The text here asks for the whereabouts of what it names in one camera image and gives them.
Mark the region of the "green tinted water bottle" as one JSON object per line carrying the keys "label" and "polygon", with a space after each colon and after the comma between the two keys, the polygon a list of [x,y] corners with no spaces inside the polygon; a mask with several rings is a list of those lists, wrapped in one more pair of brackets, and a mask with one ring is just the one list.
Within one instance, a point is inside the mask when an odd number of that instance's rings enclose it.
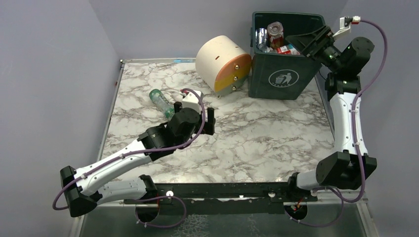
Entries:
{"label": "green tinted water bottle", "polygon": [[175,114],[174,106],[159,89],[151,90],[149,93],[149,98],[154,105],[161,109],[167,119],[170,120],[173,117]]}

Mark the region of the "clear bottle red label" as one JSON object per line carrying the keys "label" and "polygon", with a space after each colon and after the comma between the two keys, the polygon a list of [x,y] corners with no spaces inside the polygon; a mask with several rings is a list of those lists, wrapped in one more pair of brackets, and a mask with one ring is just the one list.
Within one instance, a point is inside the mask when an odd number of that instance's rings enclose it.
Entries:
{"label": "clear bottle red label", "polygon": [[278,54],[283,55],[300,55],[300,52],[294,48],[292,44],[287,44],[275,49]]}

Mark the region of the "red label amber tea bottle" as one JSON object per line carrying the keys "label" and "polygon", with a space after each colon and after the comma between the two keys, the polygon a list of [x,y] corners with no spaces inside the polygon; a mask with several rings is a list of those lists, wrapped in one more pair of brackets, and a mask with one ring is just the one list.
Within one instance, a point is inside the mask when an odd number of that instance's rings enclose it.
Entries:
{"label": "red label amber tea bottle", "polygon": [[267,26],[270,47],[273,49],[284,45],[284,28],[282,23],[273,22]]}

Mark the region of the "crushed clear bottle pink label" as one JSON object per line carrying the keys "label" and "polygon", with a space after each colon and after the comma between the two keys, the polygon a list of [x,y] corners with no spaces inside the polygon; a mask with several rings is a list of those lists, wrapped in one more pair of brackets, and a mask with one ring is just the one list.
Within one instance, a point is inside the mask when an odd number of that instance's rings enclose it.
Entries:
{"label": "crushed clear bottle pink label", "polygon": [[262,52],[268,49],[268,34],[265,28],[258,28],[255,31],[255,44],[256,48]]}

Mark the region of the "cream orange yellow drawer unit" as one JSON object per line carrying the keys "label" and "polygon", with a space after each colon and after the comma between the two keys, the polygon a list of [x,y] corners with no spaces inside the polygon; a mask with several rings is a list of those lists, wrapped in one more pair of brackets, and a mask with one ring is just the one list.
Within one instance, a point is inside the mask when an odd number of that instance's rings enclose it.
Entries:
{"label": "cream orange yellow drawer unit", "polygon": [[207,41],[195,59],[196,72],[218,97],[240,88],[251,66],[250,54],[224,35]]}

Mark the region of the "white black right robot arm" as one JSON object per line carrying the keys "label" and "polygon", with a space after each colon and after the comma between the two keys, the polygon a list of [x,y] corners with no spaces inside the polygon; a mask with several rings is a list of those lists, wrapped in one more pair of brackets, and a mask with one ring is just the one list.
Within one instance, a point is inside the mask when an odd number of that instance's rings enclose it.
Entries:
{"label": "white black right robot arm", "polygon": [[322,159],[314,170],[292,175],[289,180],[301,190],[326,186],[356,190],[365,186],[366,179],[377,167],[376,158],[369,156],[365,146],[359,113],[359,73],[369,61],[375,46],[368,38],[356,37],[344,51],[340,51],[334,45],[335,39],[328,26],[311,33],[286,37],[302,55],[330,70],[325,90],[334,120],[334,151]]}

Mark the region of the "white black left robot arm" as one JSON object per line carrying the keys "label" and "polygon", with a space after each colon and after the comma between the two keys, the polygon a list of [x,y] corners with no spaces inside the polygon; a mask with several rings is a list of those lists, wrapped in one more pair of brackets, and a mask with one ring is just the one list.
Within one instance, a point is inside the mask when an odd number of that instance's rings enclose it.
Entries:
{"label": "white black left robot arm", "polygon": [[201,134],[213,135],[216,119],[214,108],[197,112],[174,105],[172,119],[148,128],[122,150],[109,157],[82,168],[66,166],[60,170],[62,189],[53,201],[53,209],[60,210],[57,201],[65,197],[71,217],[83,216],[98,205],[120,199],[147,199],[157,195],[150,176],[118,185],[113,180],[118,176],[159,158],[187,148]]}

